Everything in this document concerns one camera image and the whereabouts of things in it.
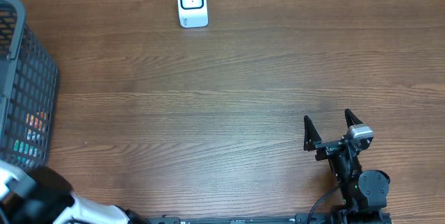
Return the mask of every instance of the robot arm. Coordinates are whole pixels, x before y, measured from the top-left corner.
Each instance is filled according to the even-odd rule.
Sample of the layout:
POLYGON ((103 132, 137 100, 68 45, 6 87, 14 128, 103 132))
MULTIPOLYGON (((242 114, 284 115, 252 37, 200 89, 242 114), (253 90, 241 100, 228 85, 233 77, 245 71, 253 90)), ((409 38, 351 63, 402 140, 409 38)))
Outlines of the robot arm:
MULTIPOLYGON (((349 110, 345 110, 348 131, 337 141, 323 142, 312 121, 305 116, 305 150, 316 151, 316 160, 327 159, 344 205, 331 208, 331 223, 390 223, 389 214, 381 209, 387 206, 389 176, 380 170, 362 171, 358 155, 368 149, 373 140, 373 130, 349 110)), ((311 218, 319 200, 308 217, 311 218)))
POLYGON ((0 198, 4 223, 127 224, 130 220, 119 207, 77 196, 70 183, 46 167, 26 174, 0 161, 0 198))

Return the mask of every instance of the white robot part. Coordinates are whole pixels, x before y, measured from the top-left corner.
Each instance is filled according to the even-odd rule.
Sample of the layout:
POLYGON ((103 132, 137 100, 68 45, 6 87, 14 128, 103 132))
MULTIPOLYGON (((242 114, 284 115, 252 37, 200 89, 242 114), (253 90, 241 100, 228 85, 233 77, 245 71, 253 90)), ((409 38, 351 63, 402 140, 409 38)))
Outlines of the white robot part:
POLYGON ((9 188, 6 184, 10 180, 16 179, 20 181, 25 177, 28 177, 28 175, 22 169, 5 161, 0 161, 0 199, 3 199, 9 193, 9 188))
POLYGON ((70 220, 84 221, 94 224, 127 224, 129 218, 116 206, 104 206, 71 193, 74 205, 67 207, 53 222, 65 224, 70 220))

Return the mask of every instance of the wood grain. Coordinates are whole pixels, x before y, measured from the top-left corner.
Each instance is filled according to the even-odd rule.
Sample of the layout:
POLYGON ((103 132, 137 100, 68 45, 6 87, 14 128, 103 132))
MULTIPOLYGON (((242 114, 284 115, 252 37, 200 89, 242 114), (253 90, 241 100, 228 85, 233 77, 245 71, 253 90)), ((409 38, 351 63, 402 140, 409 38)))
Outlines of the wood grain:
POLYGON ((188 30, 176 0, 22 1, 62 77, 49 165, 80 195, 146 216, 307 212, 335 182, 303 116, 333 140, 351 108, 394 222, 443 222, 445 0, 208 0, 188 30))

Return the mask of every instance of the basket mesh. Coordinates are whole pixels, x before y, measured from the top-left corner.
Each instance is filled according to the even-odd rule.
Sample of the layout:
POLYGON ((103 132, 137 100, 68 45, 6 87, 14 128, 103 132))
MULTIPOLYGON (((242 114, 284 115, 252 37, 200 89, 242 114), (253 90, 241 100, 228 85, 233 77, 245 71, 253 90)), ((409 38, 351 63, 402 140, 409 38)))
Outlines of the basket mesh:
MULTIPOLYGON (((14 12, 0 11, 0 61, 7 58, 16 19, 14 12)), ((57 80, 55 62, 25 25, 3 132, 3 160, 23 168, 46 163, 57 80)))

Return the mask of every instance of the small white device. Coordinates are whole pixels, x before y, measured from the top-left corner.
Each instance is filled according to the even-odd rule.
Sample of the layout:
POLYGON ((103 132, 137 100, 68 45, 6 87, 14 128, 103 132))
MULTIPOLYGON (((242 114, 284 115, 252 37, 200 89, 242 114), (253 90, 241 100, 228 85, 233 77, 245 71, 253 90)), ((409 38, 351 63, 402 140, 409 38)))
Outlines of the small white device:
POLYGON ((184 28, 207 26, 207 0, 178 0, 179 21, 184 28))

